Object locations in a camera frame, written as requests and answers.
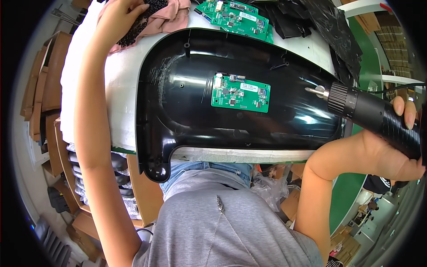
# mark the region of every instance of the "green circuit board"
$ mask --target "green circuit board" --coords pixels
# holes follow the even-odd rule
[[[245,35],[265,40],[267,37],[268,18],[258,14],[248,14],[240,10],[230,8],[229,4],[223,4],[219,11],[214,11],[211,24]]]
[[[198,5],[196,8],[198,10],[200,10],[201,12],[209,15],[210,18],[212,18],[211,15],[215,12],[216,3],[217,3],[217,0],[206,0],[205,2]],[[233,3],[236,4],[236,5],[232,5],[232,6],[236,7],[234,10],[241,10],[241,11],[244,11],[245,13],[249,13],[249,14],[251,14],[251,13],[252,14],[253,13],[258,14],[258,9],[256,7],[249,6],[249,5],[246,5],[244,3],[240,3],[240,2],[233,2]]]
[[[245,76],[217,73],[213,78],[213,107],[268,112],[270,85],[246,80]]]
[[[237,31],[233,31],[233,30],[230,30],[230,29],[224,29],[224,28],[221,28],[221,29],[219,29],[219,30],[221,30],[221,31],[225,31],[225,32],[237,33],[237,34],[240,34],[240,35],[247,36],[247,35],[246,35],[246,34],[244,34],[244,33],[237,32]],[[265,39],[264,41],[266,41],[267,43],[274,44],[274,41],[273,41],[273,26],[271,26],[270,24],[268,25],[268,29],[267,29],[267,37],[266,37],[266,39]]]

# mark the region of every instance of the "electric screwdriver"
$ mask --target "electric screwdriver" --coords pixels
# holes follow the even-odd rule
[[[332,83],[330,88],[318,85],[314,89],[306,87],[305,90],[326,100],[330,113],[379,135],[408,158],[418,160],[423,154],[422,164],[426,166],[426,123],[421,126],[421,120],[415,120],[414,127],[409,130],[405,126],[404,116],[398,116],[391,103],[337,82]],[[426,109],[424,104],[421,118]]]

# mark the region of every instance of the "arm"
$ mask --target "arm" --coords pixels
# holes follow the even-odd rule
[[[139,239],[120,195],[111,165],[105,100],[105,61],[111,47],[148,7],[127,14],[130,0],[112,3],[99,21],[80,68],[74,111],[74,139],[92,217],[108,265],[131,266]]]
[[[405,121],[414,124],[415,105],[397,97],[393,106],[405,109]],[[416,180],[425,172],[421,159],[409,160],[383,139],[368,132],[329,142],[307,160],[294,230],[314,240],[326,265],[330,249],[329,210],[332,180],[342,173],[372,173],[393,180]]]

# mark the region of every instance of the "fingernail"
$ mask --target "fingernail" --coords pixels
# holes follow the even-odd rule
[[[397,111],[396,111],[396,114],[397,114],[398,116],[402,116],[402,114],[403,114],[403,108],[398,107],[398,109],[397,109]]]
[[[413,121],[414,121],[414,116],[412,115],[412,114],[409,114],[408,115],[408,122],[406,122],[406,127],[409,129],[409,130],[412,130],[412,128],[413,128]]]

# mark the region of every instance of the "black plastic pellet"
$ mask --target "black plastic pellet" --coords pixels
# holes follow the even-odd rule
[[[121,38],[117,44],[121,47],[126,47],[131,44],[134,44],[136,37],[142,32],[143,29],[147,26],[148,18],[159,11],[160,9],[167,6],[167,0],[144,0],[145,4],[149,4],[150,7],[147,11],[138,16],[135,22],[132,24],[128,33],[126,33],[123,38]]]

